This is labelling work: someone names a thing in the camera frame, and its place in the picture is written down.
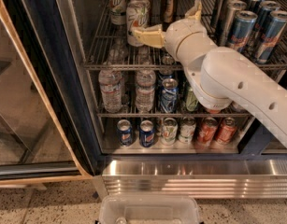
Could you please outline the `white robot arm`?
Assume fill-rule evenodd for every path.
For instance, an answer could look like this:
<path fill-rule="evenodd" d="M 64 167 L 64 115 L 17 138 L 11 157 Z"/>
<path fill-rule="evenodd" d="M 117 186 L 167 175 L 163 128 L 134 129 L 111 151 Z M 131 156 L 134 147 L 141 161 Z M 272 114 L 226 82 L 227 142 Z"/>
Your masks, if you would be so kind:
<path fill-rule="evenodd" d="M 132 34 L 181 63 L 201 105 L 221 110 L 235 102 L 287 148 L 287 90 L 242 54 L 217 46 L 201 23 L 201 10 L 201 1 L 195 0 L 185 17 L 166 30 L 161 25 L 135 27 Z"/>

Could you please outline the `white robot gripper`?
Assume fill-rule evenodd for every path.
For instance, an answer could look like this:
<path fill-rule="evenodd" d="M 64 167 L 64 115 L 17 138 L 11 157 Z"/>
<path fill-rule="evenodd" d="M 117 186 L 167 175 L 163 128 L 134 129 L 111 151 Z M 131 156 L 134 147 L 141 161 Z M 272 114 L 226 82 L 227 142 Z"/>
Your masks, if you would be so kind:
<path fill-rule="evenodd" d="M 161 24 L 152 27 L 133 27 L 136 40 L 144 45 L 166 51 L 180 63 L 189 63 L 208 51 L 208 32 L 201 24 L 202 2 L 194 0 L 194 5 L 185 13 L 185 18 L 173 22 L 163 31 Z"/>

